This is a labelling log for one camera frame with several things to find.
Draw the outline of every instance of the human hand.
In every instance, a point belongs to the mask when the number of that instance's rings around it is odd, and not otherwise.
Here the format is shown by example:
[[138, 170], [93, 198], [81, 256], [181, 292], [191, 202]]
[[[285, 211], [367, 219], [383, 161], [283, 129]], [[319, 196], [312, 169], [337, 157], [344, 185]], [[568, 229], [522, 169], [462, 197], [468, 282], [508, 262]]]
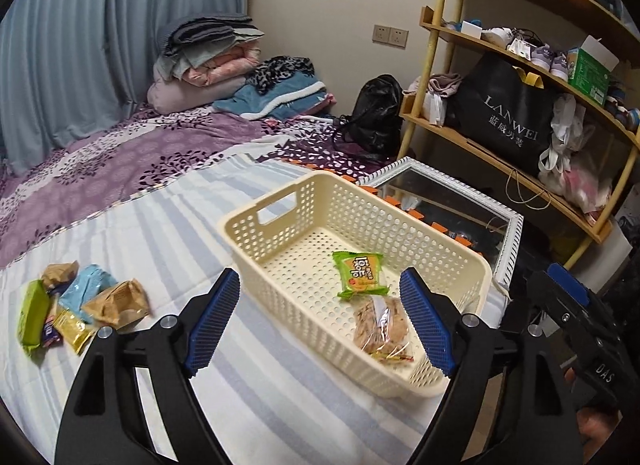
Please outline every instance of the human hand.
[[[569, 369], [564, 374], [564, 379], [573, 384], [575, 380], [575, 371]], [[586, 439], [583, 451], [583, 463], [587, 463], [594, 454], [604, 445], [604, 442], [611, 436], [617, 427], [620, 417], [618, 415], [609, 415], [593, 409], [585, 407], [578, 411], [578, 431], [580, 435]]]

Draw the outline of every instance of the bolt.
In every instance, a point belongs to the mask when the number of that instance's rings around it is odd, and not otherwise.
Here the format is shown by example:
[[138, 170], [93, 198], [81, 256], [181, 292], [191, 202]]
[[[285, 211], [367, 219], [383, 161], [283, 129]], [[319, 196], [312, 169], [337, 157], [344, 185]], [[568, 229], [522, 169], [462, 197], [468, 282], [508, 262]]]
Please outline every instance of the bolt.
[[160, 319], [160, 325], [163, 328], [173, 328], [178, 323], [178, 318], [175, 315], [165, 315]]
[[462, 323], [468, 328], [475, 328], [480, 323], [480, 319], [472, 313], [466, 313], [462, 316]]
[[100, 339], [106, 339], [112, 333], [113, 333], [113, 328], [111, 326], [102, 326], [98, 330], [98, 337]]
[[542, 328], [536, 324], [529, 324], [527, 331], [531, 336], [540, 337], [542, 335]]

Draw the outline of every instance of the wall socket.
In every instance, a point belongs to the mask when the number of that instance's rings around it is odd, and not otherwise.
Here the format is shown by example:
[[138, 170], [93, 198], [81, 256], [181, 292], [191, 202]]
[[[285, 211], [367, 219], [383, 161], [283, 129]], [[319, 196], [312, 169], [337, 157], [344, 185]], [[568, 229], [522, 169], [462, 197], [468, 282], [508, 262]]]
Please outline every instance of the wall socket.
[[390, 28], [389, 26], [380, 26], [379, 24], [373, 25], [373, 42], [380, 42], [381, 44], [391, 44], [401, 48], [406, 47], [406, 39], [409, 35], [408, 30], [401, 30], [398, 28]]
[[387, 44], [389, 42], [389, 35], [391, 34], [391, 28], [389, 26], [380, 26], [379, 24], [373, 25], [373, 42], [382, 42]]

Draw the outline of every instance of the green snack package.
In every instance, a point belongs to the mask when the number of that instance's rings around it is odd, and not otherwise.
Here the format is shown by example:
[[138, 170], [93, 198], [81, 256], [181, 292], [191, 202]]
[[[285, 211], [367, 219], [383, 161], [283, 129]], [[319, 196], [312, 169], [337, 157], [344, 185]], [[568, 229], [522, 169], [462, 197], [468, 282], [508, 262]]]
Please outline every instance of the green snack package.
[[18, 340], [29, 356], [40, 347], [40, 337], [49, 311], [49, 301], [49, 295], [40, 279], [31, 281], [27, 285], [18, 321]]
[[386, 295], [389, 292], [382, 273], [382, 254], [334, 252], [333, 258], [342, 280], [338, 297], [350, 299], [354, 293]]

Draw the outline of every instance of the black backpack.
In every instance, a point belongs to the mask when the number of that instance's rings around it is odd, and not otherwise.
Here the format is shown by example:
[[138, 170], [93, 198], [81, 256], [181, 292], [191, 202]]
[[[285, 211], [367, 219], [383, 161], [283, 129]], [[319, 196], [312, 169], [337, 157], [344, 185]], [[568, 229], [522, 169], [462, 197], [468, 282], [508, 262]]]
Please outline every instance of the black backpack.
[[391, 75], [381, 75], [364, 84], [351, 116], [341, 116], [341, 124], [332, 134], [334, 149], [340, 150], [335, 145], [340, 135], [342, 141], [355, 142], [367, 151], [359, 158], [383, 160], [398, 154], [401, 103], [402, 89]]

